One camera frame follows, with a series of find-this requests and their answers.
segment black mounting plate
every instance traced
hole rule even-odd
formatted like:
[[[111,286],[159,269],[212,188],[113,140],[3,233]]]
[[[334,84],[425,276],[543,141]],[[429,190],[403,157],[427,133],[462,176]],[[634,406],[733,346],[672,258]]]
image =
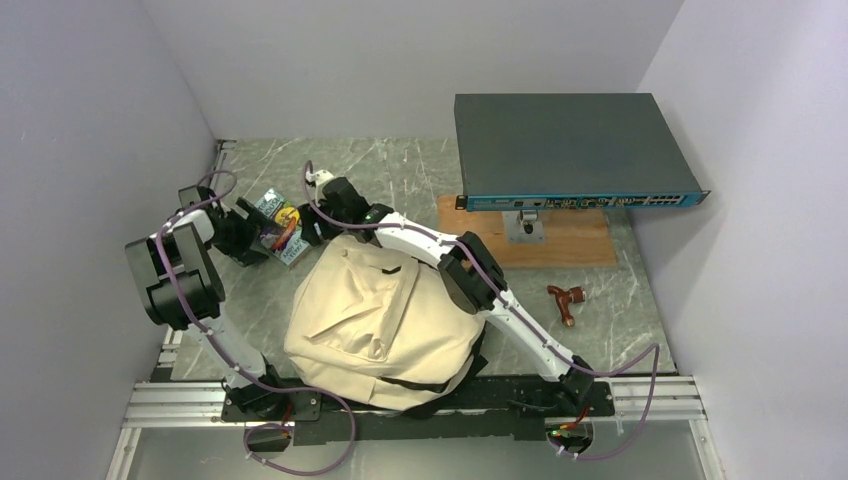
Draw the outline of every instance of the black mounting plate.
[[[289,393],[289,400],[294,404],[289,420],[309,422],[318,420],[321,416],[321,394],[315,392]],[[224,405],[221,421],[229,423],[268,422],[267,418],[242,413],[235,405]]]
[[[536,406],[551,406],[552,409],[533,409],[518,407],[518,415],[521,417],[577,417],[585,406],[575,407],[567,402],[557,402],[557,391],[550,388],[548,384],[526,384],[516,386],[513,397],[521,403]],[[610,417],[615,415],[612,392],[607,382],[593,382],[585,397],[586,405],[589,406],[588,416]]]

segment beige cloth bag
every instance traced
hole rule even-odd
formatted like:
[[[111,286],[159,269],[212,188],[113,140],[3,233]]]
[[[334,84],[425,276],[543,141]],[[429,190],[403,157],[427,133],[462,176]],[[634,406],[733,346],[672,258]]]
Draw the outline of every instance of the beige cloth bag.
[[[285,351],[308,385],[405,410],[453,391],[483,326],[432,268],[341,235],[295,293]]]

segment gray marble surface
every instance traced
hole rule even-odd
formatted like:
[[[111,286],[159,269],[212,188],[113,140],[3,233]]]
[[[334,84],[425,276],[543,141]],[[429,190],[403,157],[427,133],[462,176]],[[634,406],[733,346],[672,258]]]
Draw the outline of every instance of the gray marble surface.
[[[239,181],[224,201],[228,206],[233,206],[238,196],[256,201],[272,187],[293,203],[302,203],[299,179],[306,160],[312,160],[316,169],[347,176],[369,201],[390,205],[432,228],[438,224],[436,198],[462,192],[454,138],[247,140],[238,142],[230,158],[228,167],[239,175]],[[622,365],[657,342],[662,347],[660,371],[673,372],[675,367],[627,213],[607,211],[606,215],[617,266],[506,269],[506,279],[536,320],[596,370]],[[242,268],[214,249],[211,251],[226,288],[228,314],[247,340],[284,376],[294,376],[282,347],[291,299],[320,254],[320,248],[311,249],[292,267],[270,259]],[[585,287],[587,301],[570,309],[576,327],[567,329],[560,322],[555,302],[545,291],[549,284]],[[483,354],[489,360],[483,375],[534,373],[530,362],[494,328],[488,329]],[[649,372],[651,357],[632,371]],[[184,337],[172,378],[221,377],[222,373],[200,347]]]

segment wooden board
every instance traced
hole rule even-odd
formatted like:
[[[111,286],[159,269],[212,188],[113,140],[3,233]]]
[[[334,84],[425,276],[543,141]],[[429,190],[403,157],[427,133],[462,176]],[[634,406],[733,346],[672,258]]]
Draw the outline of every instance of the wooden board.
[[[502,267],[609,267],[617,263],[607,222],[600,210],[542,211],[546,241],[507,241],[501,212],[456,210],[456,196],[439,197],[439,231],[480,236]]]

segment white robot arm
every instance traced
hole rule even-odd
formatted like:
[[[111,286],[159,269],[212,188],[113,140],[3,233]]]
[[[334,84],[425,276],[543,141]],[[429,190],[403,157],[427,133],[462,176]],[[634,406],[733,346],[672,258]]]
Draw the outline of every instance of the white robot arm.
[[[386,227],[375,231],[377,242],[383,248],[391,248],[406,253],[433,268],[439,267],[439,262],[445,255],[449,255],[451,245],[459,240],[456,235],[440,233],[427,227],[418,225],[394,212],[386,215],[380,221],[386,224],[401,224],[403,228]],[[421,234],[421,230],[430,232],[435,239]],[[539,376],[549,382],[559,381],[566,375],[570,367],[559,361],[552,350],[558,351],[566,358],[572,359],[574,354],[571,350],[562,346],[548,334],[541,325],[521,306],[515,298],[515,294],[508,288],[500,292],[500,299],[507,305],[518,310],[520,315],[530,325],[522,322],[519,317],[507,310],[500,301],[494,302],[491,310],[481,310],[479,313],[487,322],[491,323],[504,334],[514,345],[518,346],[528,358],[531,359]],[[545,340],[540,340],[533,332],[543,332]]]
[[[237,203],[248,211],[247,217],[225,210],[211,201],[214,192],[206,187],[188,187],[179,193],[187,213],[178,213],[173,224],[168,222],[161,238],[157,232],[124,249],[144,309],[157,325],[185,331],[200,343],[224,371],[229,404],[259,418],[279,416],[286,406],[284,397],[251,379],[274,388],[282,386],[282,379],[227,316],[224,287],[207,252],[214,245],[241,265],[264,261],[268,255],[256,238],[266,220],[243,199]],[[189,208],[202,202],[207,202],[204,208]]]
[[[521,306],[479,237],[471,232],[461,236],[438,232],[385,205],[369,204],[346,178],[326,170],[306,172],[304,180],[308,200],[300,209],[304,238],[318,244],[346,230],[360,241],[404,252],[437,269],[457,306],[483,315],[532,360],[539,376],[561,382],[572,401],[582,403],[592,383],[586,373],[589,365],[551,337]],[[308,184],[315,187],[315,195],[309,194]]]

